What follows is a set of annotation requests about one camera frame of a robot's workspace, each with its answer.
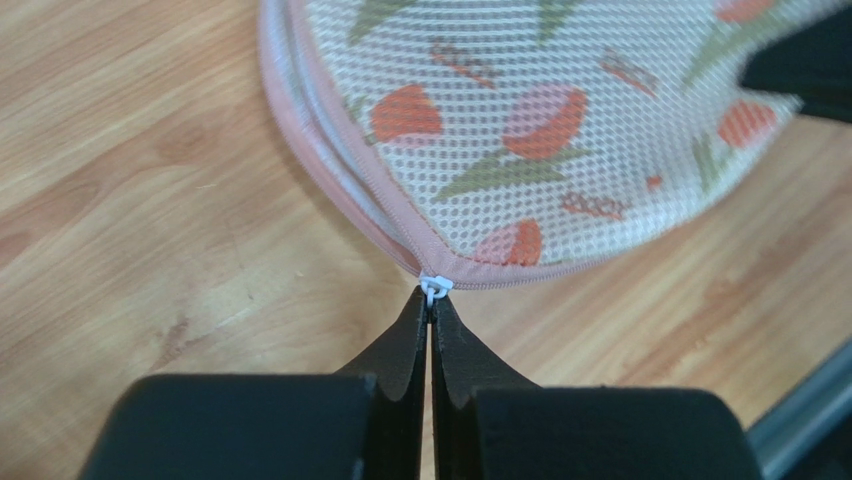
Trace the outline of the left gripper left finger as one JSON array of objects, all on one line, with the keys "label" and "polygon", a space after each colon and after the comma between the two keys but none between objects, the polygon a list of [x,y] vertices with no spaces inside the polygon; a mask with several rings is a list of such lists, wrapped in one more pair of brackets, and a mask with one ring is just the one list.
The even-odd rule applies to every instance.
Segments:
[{"label": "left gripper left finger", "polygon": [[163,374],[111,410],[84,479],[416,479],[426,299],[331,374]]}]

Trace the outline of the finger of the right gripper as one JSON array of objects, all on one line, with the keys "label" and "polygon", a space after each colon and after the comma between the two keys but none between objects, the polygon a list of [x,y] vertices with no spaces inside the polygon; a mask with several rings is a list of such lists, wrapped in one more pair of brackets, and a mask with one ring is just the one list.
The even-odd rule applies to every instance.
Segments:
[{"label": "finger of the right gripper", "polygon": [[804,115],[851,122],[851,8],[752,55],[740,86],[800,97]]}]

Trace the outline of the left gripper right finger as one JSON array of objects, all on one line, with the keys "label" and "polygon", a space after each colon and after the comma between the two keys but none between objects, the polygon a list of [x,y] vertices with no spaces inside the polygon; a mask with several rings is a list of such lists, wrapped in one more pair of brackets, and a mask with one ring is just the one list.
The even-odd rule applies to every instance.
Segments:
[{"label": "left gripper right finger", "polygon": [[745,433],[691,388],[542,387],[433,303],[432,392],[440,479],[757,479]]}]

